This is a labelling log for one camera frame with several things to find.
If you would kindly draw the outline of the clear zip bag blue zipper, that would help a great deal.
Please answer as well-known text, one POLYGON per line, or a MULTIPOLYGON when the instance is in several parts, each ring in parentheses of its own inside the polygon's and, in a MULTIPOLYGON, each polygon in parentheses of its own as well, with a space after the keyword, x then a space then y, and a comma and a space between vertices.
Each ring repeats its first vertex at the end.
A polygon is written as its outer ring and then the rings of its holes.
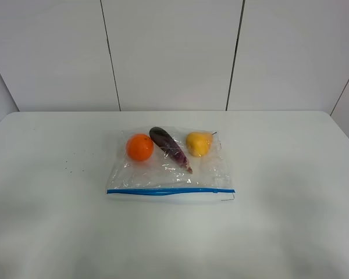
POLYGON ((232 201, 236 191, 219 133, 213 136, 213 144, 207 155, 194 157, 186 147, 186 136, 193 131, 215 132, 214 130, 195 130, 178 127, 160 127, 166 130, 190 161, 193 173, 181 169, 170 157, 154 143, 154 151, 148 160, 136 162, 126 153, 126 143, 134 134, 146 134, 153 127, 139 127, 122 131, 115 142, 113 167, 106 184, 106 194, 114 197, 145 197, 147 199, 165 197, 184 197, 189 200, 219 199, 232 201))

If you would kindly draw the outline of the purple eggplant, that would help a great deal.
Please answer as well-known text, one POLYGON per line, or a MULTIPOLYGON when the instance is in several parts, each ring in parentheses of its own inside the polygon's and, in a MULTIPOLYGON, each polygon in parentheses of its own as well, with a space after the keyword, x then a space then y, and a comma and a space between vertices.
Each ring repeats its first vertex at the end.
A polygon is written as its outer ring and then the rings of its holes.
POLYGON ((153 127, 149 131, 149 136, 165 155, 177 163, 181 169, 185 169, 190 174, 193 173, 190 161, 187 159, 181 147, 179 147, 166 130, 160 127, 153 127))

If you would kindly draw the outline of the yellow pear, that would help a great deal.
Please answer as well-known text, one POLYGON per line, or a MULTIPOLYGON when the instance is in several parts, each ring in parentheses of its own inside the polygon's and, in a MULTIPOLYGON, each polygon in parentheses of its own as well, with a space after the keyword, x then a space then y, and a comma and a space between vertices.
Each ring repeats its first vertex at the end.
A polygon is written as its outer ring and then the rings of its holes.
POLYGON ((193 131, 186 136, 186 147, 194 157, 203 157, 208 154, 213 144, 213 136, 217 134, 215 132, 199 132, 193 131))

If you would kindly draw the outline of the orange fruit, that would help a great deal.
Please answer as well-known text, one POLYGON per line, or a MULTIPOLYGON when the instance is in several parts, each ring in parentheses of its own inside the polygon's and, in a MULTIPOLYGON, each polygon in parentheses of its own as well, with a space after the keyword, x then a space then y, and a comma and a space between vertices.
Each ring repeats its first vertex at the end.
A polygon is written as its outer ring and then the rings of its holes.
POLYGON ((136 162, 148 160, 154 151, 154 143, 146 134, 134 134, 126 143, 128 157, 136 162))

